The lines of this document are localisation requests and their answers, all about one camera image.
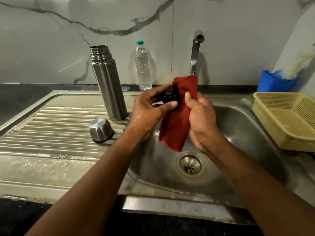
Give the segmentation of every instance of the faucet spout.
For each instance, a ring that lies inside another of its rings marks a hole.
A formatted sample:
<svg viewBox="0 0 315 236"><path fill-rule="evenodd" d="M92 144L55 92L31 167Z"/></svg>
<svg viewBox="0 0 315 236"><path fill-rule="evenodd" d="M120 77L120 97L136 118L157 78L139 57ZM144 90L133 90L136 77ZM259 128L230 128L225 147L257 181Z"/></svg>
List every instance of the faucet spout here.
<svg viewBox="0 0 315 236"><path fill-rule="evenodd" d="M203 32L201 30L198 30L195 32L194 39L192 42L189 75L196 75L196 67L197 67L197 60L198 60L198 54L199 54L199 47L200 47L200 43L202 43L202 42L204 42Z"/></svg>

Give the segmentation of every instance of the red cloth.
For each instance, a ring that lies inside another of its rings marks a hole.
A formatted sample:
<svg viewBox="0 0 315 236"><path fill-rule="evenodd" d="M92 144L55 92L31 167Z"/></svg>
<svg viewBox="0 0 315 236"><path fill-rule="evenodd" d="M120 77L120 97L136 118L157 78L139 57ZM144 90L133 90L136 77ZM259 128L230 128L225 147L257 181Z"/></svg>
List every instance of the red cloth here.
<svg viewBox="0 0 315 236"><path fill-rule="evenodd" d="M190 108L185 103L185 93L189 91L193 99L197 99L196 76L174 78L172 86L177 85L181 96L178 109L167 113L161 123L159 140L171 150L180 152L183 149L190 129Z"/></svg>

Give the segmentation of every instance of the yellow plastic basket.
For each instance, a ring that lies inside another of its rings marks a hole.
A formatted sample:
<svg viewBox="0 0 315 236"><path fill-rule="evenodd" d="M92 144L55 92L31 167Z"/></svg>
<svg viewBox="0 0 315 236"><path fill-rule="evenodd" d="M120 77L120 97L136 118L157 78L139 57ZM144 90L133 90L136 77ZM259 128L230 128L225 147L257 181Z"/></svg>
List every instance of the yellow plastic basket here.
<svg viewBox="0 0 315 236"><path fill-rule="evenodd" d="M279 147L315 152L315 100L302 93L256 92L253 111Z"/></svg>

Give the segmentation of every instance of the sink drain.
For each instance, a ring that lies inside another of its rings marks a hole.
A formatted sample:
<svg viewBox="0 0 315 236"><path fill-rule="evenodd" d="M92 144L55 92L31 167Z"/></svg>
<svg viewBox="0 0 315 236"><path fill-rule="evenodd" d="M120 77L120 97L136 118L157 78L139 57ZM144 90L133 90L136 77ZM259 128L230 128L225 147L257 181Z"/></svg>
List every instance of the sink drain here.
<svg viewBox="0 0 315 236"><path fill-rule="evenodd" d="M177 160L178 170L186 176L198 177L204 172L204 161L192 154L179 156Z"/></svg>

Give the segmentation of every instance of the blue plastic holder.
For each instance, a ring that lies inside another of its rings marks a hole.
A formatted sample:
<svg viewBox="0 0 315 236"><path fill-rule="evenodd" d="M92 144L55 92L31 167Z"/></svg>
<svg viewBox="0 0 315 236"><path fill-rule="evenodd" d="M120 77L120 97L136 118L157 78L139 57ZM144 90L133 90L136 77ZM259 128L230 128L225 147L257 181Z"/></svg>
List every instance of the blue plastic holder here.
<svg viewBox="0 0 315 236"><path fill-rule="evenodd" d="M282 72L276 71L269 73L268 70L262 71L257 92L288 92L299 78L286 80L282 79Z"/></svg>

